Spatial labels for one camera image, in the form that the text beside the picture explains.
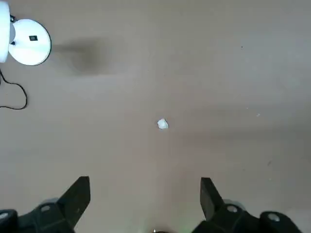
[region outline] beige floor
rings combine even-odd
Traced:
[[[26,110],[0,109],[2,208],[25,213],[89,175],[78,233],[189,233],[206,176],[311,231],[311,1],[9,3],[53,50],[1,65],[29,93]],[[1,104],[22,102],[0,87]]]

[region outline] screw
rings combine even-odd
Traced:
[[[274,213],[268,214],[268,218],[269,218],[270,220],[272,220],[272,221],[280,222],[280,218],[279,218],[276,214],[274,214]]]
[[[238,209],[235,206],[233,206],[233,205],[229,205],[227,207],[227,210],[230,211],[230,212],[233,212],[233,213],[236,213],[238,211]]]
[[[2,213],[2,214],[0,214],[0,219],[4,219],[4,218],[6,218],[6,217],[8,217],[8,213]]]

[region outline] black plastic part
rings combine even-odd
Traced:
[[[15,23],[16,22],[16,17],[13,15],[10,15],[10,21],[11,23]]]
[[[279,217],[280,221],[276,222],[271,220],[268,215],[275,214]],[[270,232],[289,232],[289,233],[300,233],[301,231],[291,221],[289,217],[279,212],[266,211],[260,215],[260,225],[262,230],[269,230]]]
[[[75,227],[91,201],[89,177],[80,177],[56,202],[62,215]]]
[[[38,37],[36,35],[29,36],[30,41],[38,41]]]
[[[0,217],[0,233],[74,233],[89,202],[89,177],[80,177],[57,202],[41,204],[20,217],[15,210],[0,211],[0,216],[9,213]]]
[[[17,212],[15,210],[0,210],[0,216],[4,216],[0,219],[0,232],[15,229],[17,224]]]
[[[225,204],[210,178],[201,178],[200,203],[206,220]]]
[[[201,179],[200,200],[207,220],[201,222],[193,233],[301,233],[284,214],[264,212],[258,219],[239,206],[225,204],[210,178]],[[276,214],[280,221],[271,220],[270,213]]]

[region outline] small white object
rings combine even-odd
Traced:
[[[159,129],[162,129],[162,130],[169,128],[169,125],[168,125],[168,123],[166,122],[166,120],[164,118],[160,119],[157,122],[157,125],[158,125]]]
[[[0,62],[5,62],[10,42],[10,9],[9,5],[0,1]]]
[[[13,26],[16,35],[15,44],[9,45],[11,56],[28,66],[43,63],[51,52],[51,39],[47,30],[31,19],[18,20]]]

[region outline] cable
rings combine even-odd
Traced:
[[[2,79],[3,79],[3,81],[4,81],[5,83],[11,84],[11,85],[17,85],[17,86],[19,86],[19,87],[21,88],[21,90],[23,91],[24,95],[25,95],[25,104],[24,104],[24,106],[22,106],[22,107],[20,107],[20,108],[14,108],[14,107],[10,107],[10,106],[5,106],[5,105],[1,106],[1,105],[0,105],[0,108],[8,108],[8,109],[12,109],[12,110],[22,110],[22,109],[25,109],[25,108],[27,107],[27,105],[28,105],[28,97],[27,97],[27,93],[26,93],[24,87],[23,87],[22,85],[18,84],[18,83],[11,83],[11,82],[8,82],[8,81],[4,78],[1,69],[0,69],[0,76],[2,77]]]

